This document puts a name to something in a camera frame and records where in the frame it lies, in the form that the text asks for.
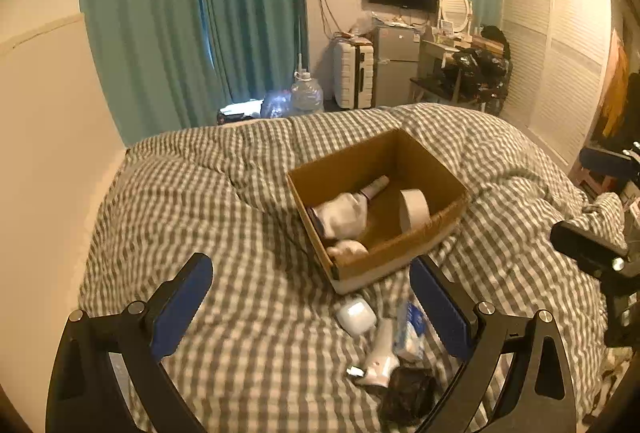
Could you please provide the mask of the black round container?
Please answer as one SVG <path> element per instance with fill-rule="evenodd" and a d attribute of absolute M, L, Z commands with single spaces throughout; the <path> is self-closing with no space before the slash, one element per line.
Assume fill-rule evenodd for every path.
<path fill-rule="evenodd" d="M 434 407 L 436 389 L 431 370 L 407 366 L 396 368 L 378 409 L 384 427 L 420 424 Z"/>

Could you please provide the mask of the blue white tissue pack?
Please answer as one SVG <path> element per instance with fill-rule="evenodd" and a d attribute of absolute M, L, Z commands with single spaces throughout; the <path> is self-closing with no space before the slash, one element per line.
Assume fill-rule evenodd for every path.
<path fill-rule="evenodd" d="M 399 305 L 393 343 L 393 352 L 398 358 L 413 364 L 423 361 L 426 326 L 419 306 L 409 300 Z"/>

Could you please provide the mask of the small white bottle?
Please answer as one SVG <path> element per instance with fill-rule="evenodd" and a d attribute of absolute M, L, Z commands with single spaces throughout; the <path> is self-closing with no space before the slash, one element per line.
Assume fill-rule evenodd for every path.
<path fill-rule="evenodd" d="M 383 318 L 378 324 L 378 332 L 362 367 L 352 366 L 346 370 L 349 378 L 363 387 L 388 388 L 390 378 L 400 362 L 393 351 L 394 322 Z"/>

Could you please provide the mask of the white tape roll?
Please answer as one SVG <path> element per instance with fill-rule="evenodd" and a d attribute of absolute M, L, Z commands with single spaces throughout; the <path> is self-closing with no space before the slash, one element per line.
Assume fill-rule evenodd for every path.
<path fill-rule="evenodd" d="M 403 233 L 431 223 L 431 211 L 420 189 L 404 189 L 399 198 L 399 225 Z"/>

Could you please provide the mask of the white earbuds case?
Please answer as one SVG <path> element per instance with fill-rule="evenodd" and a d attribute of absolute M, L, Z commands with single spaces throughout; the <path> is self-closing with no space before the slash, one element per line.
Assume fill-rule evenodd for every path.
<path fill-rule="evenodd" d="M 372 329 L 378 317 L 363 297 L 353 297 L 345 302 L 335 314 L 338 324 L 353 338 L 360 337 Z"/>

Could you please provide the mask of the white sock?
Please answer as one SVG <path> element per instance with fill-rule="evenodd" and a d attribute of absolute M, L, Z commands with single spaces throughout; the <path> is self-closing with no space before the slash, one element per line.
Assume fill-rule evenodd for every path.
<path fill-rule="evenodd" d="M 368 198 L 361 192 L 343 192 L 312 208 L 311 214 L 323 239 L 356 239 L 366 229 L 368 203 Z"/>
<path fill-rule="evenodd" d="M 329 257 L 335 262 L 348 263 L 358 257 L 366 257 L 369 254 L 368 249 L 357 240 L 338 240 L 326 249 Z"/>

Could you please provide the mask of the white cosmetic tube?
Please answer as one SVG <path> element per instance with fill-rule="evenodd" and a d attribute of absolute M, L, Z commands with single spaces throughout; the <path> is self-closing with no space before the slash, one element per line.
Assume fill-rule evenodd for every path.
<path fill-rule="evenodd" d="M 378 194 L 380 194 L 390 183 L 390 179 L 386 175 L 382 175 L 370 182 L 366 187 L 361 188 L 358 193 L 362 197 L 365 197 L 368 202 L 373 200 Z"/>

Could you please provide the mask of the white louvred wardrobe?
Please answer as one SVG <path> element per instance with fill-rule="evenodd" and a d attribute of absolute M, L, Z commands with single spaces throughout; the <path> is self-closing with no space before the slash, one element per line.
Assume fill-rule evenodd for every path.
<path fill-rule="evenodd" d="M 611 46 L 611 0 L 502 0 L 513 69 L 501 111 L 562 168 L 585 145 Z"/>

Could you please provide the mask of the black bags pile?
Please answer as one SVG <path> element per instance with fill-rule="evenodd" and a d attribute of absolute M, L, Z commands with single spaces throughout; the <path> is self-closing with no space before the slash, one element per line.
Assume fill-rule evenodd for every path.
<path fill-rule="evenodd" d="M 502 111 L 513 71 L 511 47 L 498 26 L 484 26 L 480 31 L 480 46 L 455 52 L 440 75 L 442 89 L 454 95 L 458 88 L 458 103 L 499 115 Z"/>

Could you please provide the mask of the dressing table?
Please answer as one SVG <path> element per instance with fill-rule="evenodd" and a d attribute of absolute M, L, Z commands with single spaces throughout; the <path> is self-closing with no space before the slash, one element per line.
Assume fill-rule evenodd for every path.
<path fill-rule="evenodd" d="M 418 75 L 410 78 L 410 102 L 436 102 L 498 116 L 512 72 L 504 34 L 488 26 L 469 47 L 421 42 Z"/>

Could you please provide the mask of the grey checked duvet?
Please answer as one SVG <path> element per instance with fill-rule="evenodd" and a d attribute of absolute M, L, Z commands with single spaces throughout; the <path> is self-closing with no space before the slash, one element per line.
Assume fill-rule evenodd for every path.
<path fill-rule="evenodd" d="M 589 413 L 608 352 L 596 280 L 549 240 L 567 219 L 622 243 L 614 194 L 589 200 L 533 141 L 494 116 L 442 104 L 296 116 L 165 133 L 130 148 L 102 202 L 79 304 L 121 312 L 210 257 L 215 278 L 164 367 L 211 432 L 377 432 L 378 401 L 347 379 L 369 338 L 337 323 L 341 297 L 319 267 L 286 175 L 401 128 L 468 188 L 459 226 L 432 253 L 444 273 L 499 311 L 549 309 L 576 407 Z"/>

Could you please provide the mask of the white oval mirror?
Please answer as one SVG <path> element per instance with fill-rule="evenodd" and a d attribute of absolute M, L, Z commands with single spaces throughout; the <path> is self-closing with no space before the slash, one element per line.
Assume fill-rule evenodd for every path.
<path fill-rule="evenodd" d="M 454 33 L 469 32 L 473 19 L 473 5 L 470 0 L 440 0 L 439 23 Z"/>

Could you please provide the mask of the brown cardboard box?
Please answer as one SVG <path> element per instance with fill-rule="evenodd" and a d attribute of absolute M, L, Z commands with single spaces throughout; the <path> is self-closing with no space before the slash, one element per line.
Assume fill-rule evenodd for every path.
<path fill-rule="evenodd" d="M 342 193 L 355 193 L 381 176 L 390 183 L 368 204 L 367 225 L 357 240 L 363 257 L 329 256 L 311 210 Z M 465 185 L 405 130 L 395 128 L 307 162 L 286 174 L 296 208 L 317 261 L 334 291 L 355 292 L 424 254 L 449 236 L 469 204 Z M 400 223 L 401 191 L 420 190 L 430 220 L 415 231 Z"/>

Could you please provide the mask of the grey mini fridge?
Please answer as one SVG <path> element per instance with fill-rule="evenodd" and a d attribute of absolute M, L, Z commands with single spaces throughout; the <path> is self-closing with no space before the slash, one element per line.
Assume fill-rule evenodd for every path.
<path fill-rule="evenodd" d="M 408 104 L 411 79 L 418 73 L 420 34 L 408 28 L 378 26 L 373 31 L 373 48 L 373 104 Z"/>

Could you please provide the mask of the white suitcase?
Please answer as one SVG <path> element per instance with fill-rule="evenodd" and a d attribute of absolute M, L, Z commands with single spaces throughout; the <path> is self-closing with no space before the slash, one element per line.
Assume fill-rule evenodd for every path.
<path fill-rule="evenodd" d="M 374 48 L 364 37 L 339 38 L 333 46 L 334 99 L 341 109 L 373 104 Z"/>

